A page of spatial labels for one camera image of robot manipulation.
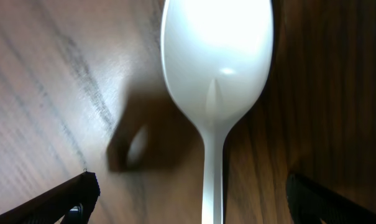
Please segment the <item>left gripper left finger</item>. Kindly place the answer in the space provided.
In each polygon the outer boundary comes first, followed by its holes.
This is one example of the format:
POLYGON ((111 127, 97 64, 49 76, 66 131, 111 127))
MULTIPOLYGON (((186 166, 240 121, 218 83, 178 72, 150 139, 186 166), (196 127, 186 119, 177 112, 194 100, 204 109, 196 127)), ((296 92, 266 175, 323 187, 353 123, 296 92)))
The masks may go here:
POLYGON ((88 223, 100 188, 94 172, 80 175, 0 215, 0 223, 88 223))

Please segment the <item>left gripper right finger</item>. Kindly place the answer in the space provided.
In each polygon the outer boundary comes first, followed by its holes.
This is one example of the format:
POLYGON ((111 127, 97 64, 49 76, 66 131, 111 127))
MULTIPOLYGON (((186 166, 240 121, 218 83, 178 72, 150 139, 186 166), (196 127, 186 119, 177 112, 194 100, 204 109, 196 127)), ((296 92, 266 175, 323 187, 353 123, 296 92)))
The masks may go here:
POLYGON ((288 208, 295 224, 376 223, 376 214, 300 175, 286 182, 288 208))

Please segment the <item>white plastic spoon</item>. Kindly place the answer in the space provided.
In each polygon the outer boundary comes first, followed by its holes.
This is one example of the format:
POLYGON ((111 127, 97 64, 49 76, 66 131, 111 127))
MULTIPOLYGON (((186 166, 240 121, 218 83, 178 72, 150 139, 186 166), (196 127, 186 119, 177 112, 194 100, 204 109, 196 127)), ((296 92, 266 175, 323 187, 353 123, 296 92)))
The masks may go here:
POLYGON ((271 0, 165 1, 165 83, 204 143, 203 223, 224 221, 224 142, 264 89, 273 40, 271 0))

